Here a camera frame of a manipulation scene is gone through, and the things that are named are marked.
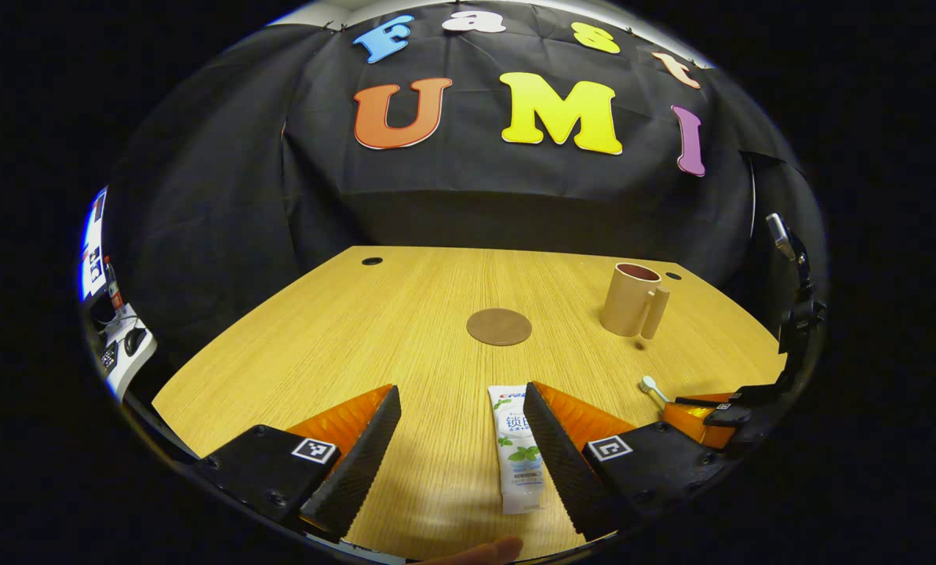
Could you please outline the computer monitor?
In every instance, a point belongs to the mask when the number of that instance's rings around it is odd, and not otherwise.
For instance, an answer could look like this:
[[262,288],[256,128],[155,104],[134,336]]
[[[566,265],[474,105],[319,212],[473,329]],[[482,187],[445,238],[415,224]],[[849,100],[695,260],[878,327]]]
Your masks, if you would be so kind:
[[108,186],[92,200],[82,228],[82,246],[78,268],[79,303],[88,304],[104,293],[107,285],[104,268],[102,233]]

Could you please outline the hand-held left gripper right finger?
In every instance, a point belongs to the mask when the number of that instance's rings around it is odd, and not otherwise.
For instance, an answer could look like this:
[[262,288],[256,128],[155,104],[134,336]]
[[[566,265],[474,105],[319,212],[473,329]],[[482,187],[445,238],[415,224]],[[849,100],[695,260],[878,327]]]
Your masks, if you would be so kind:
[[725,478],[734,459],[658,421],[604,432],[567,423],[572,398],[526,385],[524,412],[573,528],[586,541],[629,530],[689,504]]

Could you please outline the white toothbrush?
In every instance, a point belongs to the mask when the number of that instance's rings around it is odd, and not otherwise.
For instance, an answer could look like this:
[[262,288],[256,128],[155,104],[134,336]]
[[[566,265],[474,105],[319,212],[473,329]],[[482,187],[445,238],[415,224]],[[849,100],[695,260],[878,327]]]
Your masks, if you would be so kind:
[[641,378],[639,390],[648,397],[654,398],[661,409],[664,409],[665,405],[671,402],[650,375],[644,375],[643,378]]

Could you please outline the beige cup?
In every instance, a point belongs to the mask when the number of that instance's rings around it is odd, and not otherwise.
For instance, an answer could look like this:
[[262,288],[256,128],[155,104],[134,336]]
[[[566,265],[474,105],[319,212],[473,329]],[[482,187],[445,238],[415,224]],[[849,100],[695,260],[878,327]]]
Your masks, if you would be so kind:
[[651,268],[634,262],[618,262],[610,280],[599,319],[604,329],[622,337],[657,336],[671,292]]

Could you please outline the wooden desktop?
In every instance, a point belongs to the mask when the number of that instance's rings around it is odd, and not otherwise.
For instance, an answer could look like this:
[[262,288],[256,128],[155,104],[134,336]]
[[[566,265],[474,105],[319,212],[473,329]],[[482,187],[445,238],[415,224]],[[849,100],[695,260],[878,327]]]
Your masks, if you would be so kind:
[[[776,337],[726,294],[672,262],[646,261],[671,292],[657,335],[621,337],[598,319],[616,258],[478,248],[353,246],[206,344],[153,400],[205,457],[254,425],[288,429],[385,384],[402,418],[346,540],[427,560],[517,535],[522,558],[582,546],[553,483],[538,512],[502,510],[488,388],[530,381],[630,425],[668,396],[774,382]],[[475,312],[532,322],[520,344],[471,337]]]

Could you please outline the black backdrop cloth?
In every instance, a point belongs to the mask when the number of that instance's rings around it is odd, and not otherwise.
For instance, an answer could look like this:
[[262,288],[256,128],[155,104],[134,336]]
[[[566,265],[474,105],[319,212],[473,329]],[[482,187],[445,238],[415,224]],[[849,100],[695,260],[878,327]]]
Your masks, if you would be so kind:
[[503,0],[273,23],[139,126],[103,206],[121,293],[180,368],[352,246],[676,262],[772,333],[829,246],[804,167],[726,69],[654,23]]

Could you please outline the white toothpaste tube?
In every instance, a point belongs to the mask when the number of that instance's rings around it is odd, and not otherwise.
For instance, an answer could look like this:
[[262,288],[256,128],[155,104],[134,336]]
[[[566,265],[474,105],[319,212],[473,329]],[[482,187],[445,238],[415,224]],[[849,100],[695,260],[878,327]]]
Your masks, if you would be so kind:
[[545,472],[540,448],[524,414],[527,387],[494,385],[488,388],[488,394],[495,425],[503,513],[539,511]]

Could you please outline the round brown coaster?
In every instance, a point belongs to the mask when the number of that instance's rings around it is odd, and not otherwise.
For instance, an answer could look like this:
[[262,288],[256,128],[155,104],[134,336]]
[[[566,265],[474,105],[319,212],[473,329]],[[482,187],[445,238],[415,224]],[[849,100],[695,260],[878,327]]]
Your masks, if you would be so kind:
[[487,308],[472,314],[465,322],[465,329],[481,343],[504,347],[525,342],[531,336],[533,326],[521,312]]

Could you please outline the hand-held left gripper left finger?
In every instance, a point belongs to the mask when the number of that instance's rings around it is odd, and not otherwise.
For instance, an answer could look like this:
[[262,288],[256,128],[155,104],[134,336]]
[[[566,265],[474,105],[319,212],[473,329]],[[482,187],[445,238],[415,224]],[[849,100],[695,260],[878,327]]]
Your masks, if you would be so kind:
[[336,542],[381,469],[402,404],[385,384],[287,430],[254,425],[194,463],[217,493],[296,532]]

